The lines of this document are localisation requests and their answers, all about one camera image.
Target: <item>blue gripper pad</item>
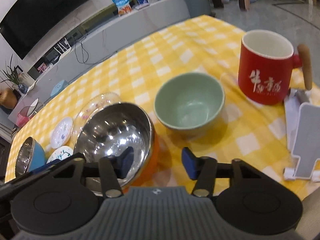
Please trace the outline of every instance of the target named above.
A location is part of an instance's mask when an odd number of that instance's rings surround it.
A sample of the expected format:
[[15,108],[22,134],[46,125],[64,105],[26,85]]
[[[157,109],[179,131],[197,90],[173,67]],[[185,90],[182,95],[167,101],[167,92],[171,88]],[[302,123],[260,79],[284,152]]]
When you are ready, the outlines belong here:
[[184,147],[182,149],[181,160],[189,178],[192,180],[198,179],[199,172],[196,165],[197,157],[190,151],[188,147]]
[[122,160],[122,165],[121,165],[121,168],[120,168],[121,179],[124,179],[127,176],[128,172],[129,172],[129,170],[130,170],[130,168],[132,166],[133,159],[134,159],[134,154],[133,154],[134,150],[133,150],[133,148],[132,147],[128,147],[127,150],[129,151],[129,153]]

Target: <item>snack bag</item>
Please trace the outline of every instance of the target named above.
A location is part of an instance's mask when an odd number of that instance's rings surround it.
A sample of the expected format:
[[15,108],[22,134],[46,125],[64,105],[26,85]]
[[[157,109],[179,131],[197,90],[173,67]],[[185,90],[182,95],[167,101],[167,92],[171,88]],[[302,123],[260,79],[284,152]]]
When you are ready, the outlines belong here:
[[130,0],[112,0],[115,5],[118,7],[119,16],[125,15],[132,11],[130,6]]

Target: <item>tile floor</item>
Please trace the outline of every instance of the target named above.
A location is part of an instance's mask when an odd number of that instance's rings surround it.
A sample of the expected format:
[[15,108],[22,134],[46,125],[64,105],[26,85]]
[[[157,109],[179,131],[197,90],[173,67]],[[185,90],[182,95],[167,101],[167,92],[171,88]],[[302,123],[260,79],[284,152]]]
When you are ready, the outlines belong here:
[[[295,0],[258,0],[249,11],[240,11],[236,0],[231,0],[224,9],[215,9],[216,17],[245,31],[266,29],[277,32],[296,47],[299,43],[309,46],[313,66],[314,82],[320,86],[320,30],[299,17],[282,10],[275,3],[296,2]],[[290,11],[305,15],[308,5],[289,5]],[[320,7],[313,7],[313,24],[320,27]]]

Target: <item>stainless steel bowl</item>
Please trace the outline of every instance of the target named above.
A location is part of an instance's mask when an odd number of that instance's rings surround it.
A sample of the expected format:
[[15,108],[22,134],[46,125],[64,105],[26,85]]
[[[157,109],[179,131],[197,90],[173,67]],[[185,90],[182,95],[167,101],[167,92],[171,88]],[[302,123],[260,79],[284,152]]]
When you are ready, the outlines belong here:
[[[133,164],[125,179],[118,179],[121,187],[134,181],[151,157],[154,127],[144,110],[131,103],[106,106],[90,117],[78,135],[74,152],[83,153],[88,162],[105,156],[119,156],[128,146],[134,149]],[[86,186],[101,192],[100,180],[89,178]]]
[[45,152],[41,145],[32,137],[22,144],[15,166],[16,178],[27,171],[32,171],[45,165]]

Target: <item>green bowl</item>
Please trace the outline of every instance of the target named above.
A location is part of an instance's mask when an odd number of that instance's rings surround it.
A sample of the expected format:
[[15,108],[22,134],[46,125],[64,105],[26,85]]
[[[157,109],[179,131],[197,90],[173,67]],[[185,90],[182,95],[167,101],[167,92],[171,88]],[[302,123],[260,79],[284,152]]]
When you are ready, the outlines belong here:
[[202,73],[185,73],[162,85],[155,113],[167,128],[186,135],[206,131],[221,112],[225,93],[221,83]]

